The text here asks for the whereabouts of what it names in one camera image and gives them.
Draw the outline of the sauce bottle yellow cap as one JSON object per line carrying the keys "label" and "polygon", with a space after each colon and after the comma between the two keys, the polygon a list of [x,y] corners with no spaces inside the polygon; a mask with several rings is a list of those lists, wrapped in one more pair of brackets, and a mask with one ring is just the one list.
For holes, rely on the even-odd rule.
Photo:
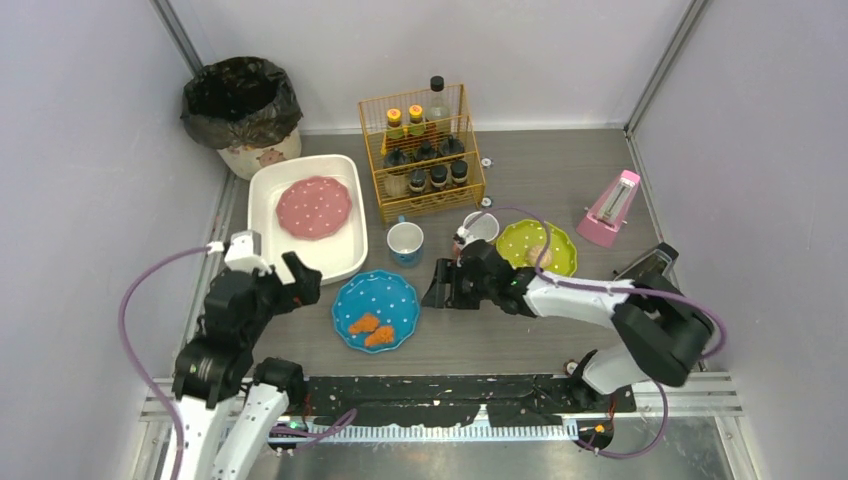
{"label": "sauce bottle yellow cap", "polygon": [[408,119],[406,143],[407,148],[412,151],[418,149],[421,143],[427,139],[424,110],[420,104],[413,104],[408,108]]}
{"label": "sauce bottle yellow cap", "polygon": [[403,112],[398,108],[386,111],[386,128],[381,146],[381,154],[402,148],[405,143],[406,131],[403,126]]}

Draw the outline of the blue polka dot plate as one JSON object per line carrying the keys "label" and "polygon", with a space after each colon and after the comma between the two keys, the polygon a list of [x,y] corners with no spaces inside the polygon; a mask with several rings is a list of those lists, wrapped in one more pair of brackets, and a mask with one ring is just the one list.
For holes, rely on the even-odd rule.
{"label": "blue polka dot plate", "polygon": [[[348,347],[377,354],[399,348],[414,334],[421,306],[415,288],[402,276],[373,270],[357,274],[343,285],[331,312],[334,329]],[[367,312],[380,319],[380,326],[391,325],[395,329],[392,344],[369,349],[364,345],[369,334],[348,333],[348,327]]]}

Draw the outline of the tall clear oil bottle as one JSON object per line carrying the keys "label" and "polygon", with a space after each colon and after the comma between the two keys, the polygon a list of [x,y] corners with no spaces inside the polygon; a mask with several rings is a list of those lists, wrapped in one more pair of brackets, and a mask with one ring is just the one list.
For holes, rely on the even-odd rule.
{"label": "tall clear oil bottle", "polygon": [[452,133],[452,113],[445,93],[445,81],[440,75],[430,78],[430,93],[425,108],[427,139],[438,150],[442,141]]}

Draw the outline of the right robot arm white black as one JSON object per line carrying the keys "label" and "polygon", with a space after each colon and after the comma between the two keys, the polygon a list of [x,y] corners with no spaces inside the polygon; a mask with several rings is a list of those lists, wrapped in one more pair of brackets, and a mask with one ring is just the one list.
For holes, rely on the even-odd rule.
{"label": "right robot arm white black", "polygon": [[484,301],[510,315],[569,318],[615,331],[619,345],[587,353],[566,375],[572,405],[589,410],[623,387],[652,380],[681,387],[718,324],[662,275],[617,281],[563,277],[514,267],[482,240],[438,260],[424,307],[477,310]]}

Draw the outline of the dark spice bottle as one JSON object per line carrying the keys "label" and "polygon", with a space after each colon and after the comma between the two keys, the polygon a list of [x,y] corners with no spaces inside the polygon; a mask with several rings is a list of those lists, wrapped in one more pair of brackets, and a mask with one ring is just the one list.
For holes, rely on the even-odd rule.
{"label": "dark spice bottle", "polygon": [[428,174],[424,169],[414,169],[408,176],[408,191],[411,197],[424,194],[428,183]]}

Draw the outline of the small dark pepper bottle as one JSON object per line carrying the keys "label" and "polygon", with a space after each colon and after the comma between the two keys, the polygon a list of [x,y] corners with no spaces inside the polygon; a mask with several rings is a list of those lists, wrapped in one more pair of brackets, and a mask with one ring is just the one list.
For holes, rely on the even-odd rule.
{"label": "small dark pepper bottle", "polygon": [[434,165],[429,169],[430,188],[433,192],[442,192],[447,188],[449,170],[445,165]]}

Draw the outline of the white shaker bottle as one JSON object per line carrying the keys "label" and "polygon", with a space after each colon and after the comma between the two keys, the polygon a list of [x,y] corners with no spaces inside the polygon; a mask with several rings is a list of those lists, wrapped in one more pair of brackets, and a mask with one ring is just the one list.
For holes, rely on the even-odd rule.
{"label": "white shaker bottle", "polygon": [[445,165],[465,160],[465,145],[460,139],[456,138],[452,134],[444,137],[439,145],[438,151]]}

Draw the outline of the pink polka dot plate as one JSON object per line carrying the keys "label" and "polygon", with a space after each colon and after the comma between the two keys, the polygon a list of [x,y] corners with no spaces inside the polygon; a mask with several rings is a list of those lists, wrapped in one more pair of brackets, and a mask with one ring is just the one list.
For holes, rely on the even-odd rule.
{"label": "pink polka dot plate", "polygon": [[327,176],[294,182],[280,195],[275,213],[278,225],[291,236],[320,240],[334,235],[352,210],[348,188]]}

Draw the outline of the small black cap jar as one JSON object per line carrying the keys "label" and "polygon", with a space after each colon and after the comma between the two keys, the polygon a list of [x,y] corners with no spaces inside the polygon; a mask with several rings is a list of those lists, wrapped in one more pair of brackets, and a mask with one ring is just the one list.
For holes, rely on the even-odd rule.
{"label": "small black cap jar", "polygon": [[456,160],[450,164],[451,185],[461,188],[468,183],[469,167],[465,160]]}

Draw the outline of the brown spice jar black cap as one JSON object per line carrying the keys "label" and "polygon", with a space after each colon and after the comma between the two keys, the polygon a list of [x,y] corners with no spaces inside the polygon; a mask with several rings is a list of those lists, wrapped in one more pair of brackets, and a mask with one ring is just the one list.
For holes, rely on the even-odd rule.
{"label": "brown spice jar black cap", "polygon": [[435,160],[438,157],[438,149],[429,140],[423,140],[413,155],[414,163],[417,165],[415,172],[428,172],[431,166],[421,166],[421,163]]}

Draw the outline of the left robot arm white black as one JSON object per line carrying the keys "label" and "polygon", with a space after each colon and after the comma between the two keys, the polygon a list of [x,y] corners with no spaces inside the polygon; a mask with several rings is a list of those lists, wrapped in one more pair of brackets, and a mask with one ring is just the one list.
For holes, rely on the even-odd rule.
{"label": "left robot arm white black", "polygon": [[253,349],[273,317],[313,305],[322,274],[294,252],[283,254],[293,275],[274,267],[224,268],[210,283],[201,331],[179,352],[172,382],[177,414],[167,460],[175,479],[243,479],[278,418],[307,396],[301,365]]}

